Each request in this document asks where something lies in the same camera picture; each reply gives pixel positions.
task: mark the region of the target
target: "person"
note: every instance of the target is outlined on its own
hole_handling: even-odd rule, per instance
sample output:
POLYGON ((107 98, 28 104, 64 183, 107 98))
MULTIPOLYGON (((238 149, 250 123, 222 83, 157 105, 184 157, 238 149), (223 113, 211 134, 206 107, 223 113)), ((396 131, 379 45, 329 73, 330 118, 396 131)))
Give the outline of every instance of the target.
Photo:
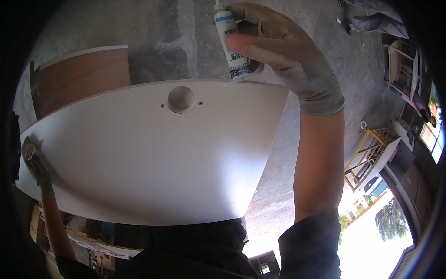
POLYGON ((403 98, 404 101, 406 101, 415 109, 417 114, 425 123, 430 123, 434 128, 437 127, 437 120, 435 119, 435 115, 432 115, 432 113, 430 112, 426 101, 424 101, 417 93, 413 95, 413 99, 411 100, 410 88, 407 85, 404 85, 398 81, 394 81, 392 85, 403 92, 403 94, 401 94, 401 98, 403 98))
MULTIPOLYGON (((252 65, 269 65, 301 105, 293 183, 295 224, 278 239, 280 276, 340 278, 337 207, 343 191, 345 100, 339 83, 320 49, 288 17, 252 3, 230 5, 227 10, 241 21, 241 33, 226 40, 228 48, 252 59, 252 65)), ((98 278, 93 269, 76 260, 50 175, 29 139, 22 146, 22 156, 41 188, 47 233, 62 276, 98 278)), ((148 226, 147 247, 109 278, 256 278, 242 253, 245 236, 240 218, 148 226)))
POLYGON ((409 39, 409 34, 398 12, 386 0, 338 0, 343 11, 347 5, 354 5, 377 11, 371 16, 356 16, 345 21, 346 32, 352 30, 362 33, 378 31, 396 37, 409 39))

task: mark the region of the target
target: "work glove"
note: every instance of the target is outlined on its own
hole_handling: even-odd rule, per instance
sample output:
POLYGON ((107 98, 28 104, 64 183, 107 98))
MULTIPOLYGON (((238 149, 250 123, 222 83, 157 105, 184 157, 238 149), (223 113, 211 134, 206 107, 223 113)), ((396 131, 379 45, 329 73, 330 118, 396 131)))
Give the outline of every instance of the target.
POLYGON ((39 158, 40 151, 29 141, 28 137, 25 138, 22 144, 21 153, 26 167, 40 188, 41 194, 54 194, 50 174, 39 158))
POLYGON ((294 21, 253 3, 229 5, 226 9, 236 21, 241 21, 238 23, 241 34, 227 38, 228 48, 243 54, 243 48, 248 45, 245 52, 257 72, 263 63, 268 64, 299 97, 301 111, 330 115, 344 107, 345 99, 333 69, 314 41, 294 21))

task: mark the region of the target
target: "white vehicle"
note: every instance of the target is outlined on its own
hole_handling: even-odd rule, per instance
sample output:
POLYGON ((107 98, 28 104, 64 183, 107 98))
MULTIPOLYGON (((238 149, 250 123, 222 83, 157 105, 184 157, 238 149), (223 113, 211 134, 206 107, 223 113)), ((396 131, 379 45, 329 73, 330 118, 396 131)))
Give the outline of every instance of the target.
POLYGON ((379 197, 386 189, 387 183, 378 175, 372 178, 360 191, 363 195, 379 197))

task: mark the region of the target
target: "tree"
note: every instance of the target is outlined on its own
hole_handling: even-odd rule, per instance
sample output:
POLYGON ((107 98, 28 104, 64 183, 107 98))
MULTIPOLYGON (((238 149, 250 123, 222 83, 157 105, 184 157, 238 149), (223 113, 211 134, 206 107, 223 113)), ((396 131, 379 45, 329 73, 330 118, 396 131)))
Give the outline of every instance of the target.
POLYGON ((339 219, 339 223, 341 224, 341 233, 339 234, 338 245, 341 245, 341 243, 342 243, 342 233, 343 233, 343 231, 345 231, 345 229, 348 226, 348 219, 347 219, 347 216, 345 216, 345 215, 342 215, 342 216, 340 215, 338 217, 338 219, 339 219))
POLYGON ((401 238, 405 236, 408 231, 406 218, 395 198, 376 214, 375 224, 378 227, 384 242, 386 242, 386 240, 391 240, 396 236, 401 238))

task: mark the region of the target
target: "black sleeve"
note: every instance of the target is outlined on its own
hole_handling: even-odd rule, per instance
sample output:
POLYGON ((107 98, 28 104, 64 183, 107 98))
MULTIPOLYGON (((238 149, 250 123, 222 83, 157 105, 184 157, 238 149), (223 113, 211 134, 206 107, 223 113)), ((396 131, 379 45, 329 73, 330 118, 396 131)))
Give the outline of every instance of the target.
POLYGON ((60 274, 65 279, 99 279, 98 274, 95 270, 73 259, 56 257, 56 263, 59 268, 60 274))
POLYGON ((281 279, 340 278, 338 212, 322 213, 294 224, 279 238, 281 279))

